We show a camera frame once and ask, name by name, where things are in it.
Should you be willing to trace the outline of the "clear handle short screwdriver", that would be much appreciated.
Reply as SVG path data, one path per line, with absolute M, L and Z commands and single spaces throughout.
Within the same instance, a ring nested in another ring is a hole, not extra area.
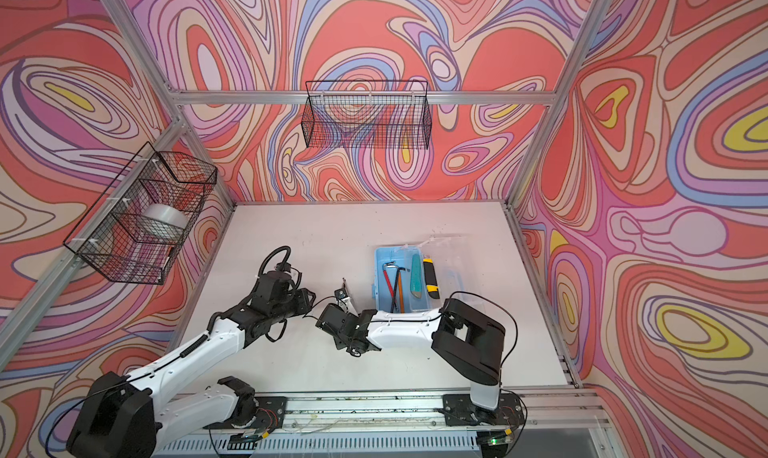
M 341 302 L 341 303 L 344 305 L 344 308 L 346 309 L 347 313 L 351 313 L 353 315 L 357 315 L 358 311 L 356 310 L 356 308 L 354 306 L 354 301 L 353 301 L 352 296 L 350 294 L 349 288 L 347 286 L 347 281 L 346 281 L 345 278 L 342 279 L 342 288 L 346 289 L 346 291 L 347 291 L 347 293 L 349 295 L 349 300 L 346 303 L 344 303 L 344 302 Z

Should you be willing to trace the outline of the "orange hex key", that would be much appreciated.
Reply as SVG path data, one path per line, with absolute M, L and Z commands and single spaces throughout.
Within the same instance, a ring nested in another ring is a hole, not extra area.
M 403 295 L 403 285 L 402 285 L 402 268 L 398 268 L 396 271 L 396 279 L 395 279 L 395 285 L 394 285 L 394 291 L 395 291 L 395 303 L 396 303 L 396 310 L 398 313 L 403 313 L 405 311 L 404 308 L 404 295 Z

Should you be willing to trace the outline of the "red hex key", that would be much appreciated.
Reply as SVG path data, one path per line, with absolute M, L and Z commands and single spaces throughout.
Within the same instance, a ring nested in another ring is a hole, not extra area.
M 385 263 L 383 265 L 383 276 L 384 276 L 385 283 L 387 285 L 387 289 L 388 289 L 388 291 L 390 293 L 390 297 L 391 298 L 395 297 L 395 291 L 394 291 L 394 287 L 393 287 L 392 281 L 390 279 L 389 271 L 394 269 L 394 268 L 395 268 L 395 264 L 393 262 Z

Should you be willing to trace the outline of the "blue plastic tool box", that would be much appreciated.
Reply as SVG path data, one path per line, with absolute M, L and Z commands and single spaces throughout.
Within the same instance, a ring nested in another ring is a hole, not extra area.
M 440 308 L 453 297 L 483 311 L 477 271 L 468 239 L 462 235 L 433 235 L 418 243 L 378 247 L 372 285 L 375 307 L 423 312 Z

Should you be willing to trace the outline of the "teal utility knife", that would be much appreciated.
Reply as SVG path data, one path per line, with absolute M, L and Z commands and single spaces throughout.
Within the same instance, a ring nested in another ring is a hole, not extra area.
M 416 252 L 411 256 L 409 290 L 415 299 L 420 299 L 422 297 L 423 267 L 419 252 Z

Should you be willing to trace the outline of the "yellow black utility knife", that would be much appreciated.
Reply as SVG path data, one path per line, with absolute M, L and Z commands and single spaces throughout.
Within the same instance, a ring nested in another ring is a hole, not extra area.
M 422 261 L 422 267 L 423 267 L 423 273 L 424 273 L 424 282 L 425 282 L 428 296 L 433 300 L 439 300 L 440 291 L 439 291 L 437 274 L 436 274 L 433 260 L 430 258 L 425 258 Z

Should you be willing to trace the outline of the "black hex key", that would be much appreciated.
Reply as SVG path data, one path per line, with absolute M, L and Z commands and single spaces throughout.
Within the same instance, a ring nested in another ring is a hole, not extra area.
M 404 274 L 408 272 L 405 267 L 397 266 L 395 263 L 385 263 L 383 267 L 385 282 L 390 292 L 391 305 L 390 312 L 405 312 L 404 296 Z

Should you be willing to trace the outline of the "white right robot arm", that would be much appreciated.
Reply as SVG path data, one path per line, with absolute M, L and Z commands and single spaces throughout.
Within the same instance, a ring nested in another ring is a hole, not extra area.
M 353 357 L 389 349 L 429 348 L 470 382 L 471 404 L 499 407 L 506 330 L 496 320 L 455 298 L 423 312 L 364 310 L 329 304 L 316 327 Z

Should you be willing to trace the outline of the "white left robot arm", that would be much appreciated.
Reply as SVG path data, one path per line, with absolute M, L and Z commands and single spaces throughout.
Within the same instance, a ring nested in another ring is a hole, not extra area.
M 79 403 L 65 449 L 74 457 L 150 457 L 172 441 L 211 425 L 248 428 L 259 414 L 254 389 L 228 376 L 194 395 L 179 392 L 270 329 L 308 314 L 314 292 L 287 272 L 270 271 L 206 329 L 165 356 L 128 374 L 104 374 Z

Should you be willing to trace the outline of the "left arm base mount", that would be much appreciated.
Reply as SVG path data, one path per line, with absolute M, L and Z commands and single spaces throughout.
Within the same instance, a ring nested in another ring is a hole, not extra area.
M 204 429 L 254 429 L 272 432 L 283 426 L 287 404 L 286 396 L 277 395 L 240 399 L 230 418 L 214 421 L 204 426 Z

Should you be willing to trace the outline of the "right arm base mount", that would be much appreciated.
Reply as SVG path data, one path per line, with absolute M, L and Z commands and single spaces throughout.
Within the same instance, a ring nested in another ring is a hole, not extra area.
M 488 410 L 471 402 L 468 394 L 445 394 L 440 413 L 447 426 L 506 426 L 512 430 L 527 422 L 527 407 L 520 396 L 511 391 L 502 391 L 498 406 Z

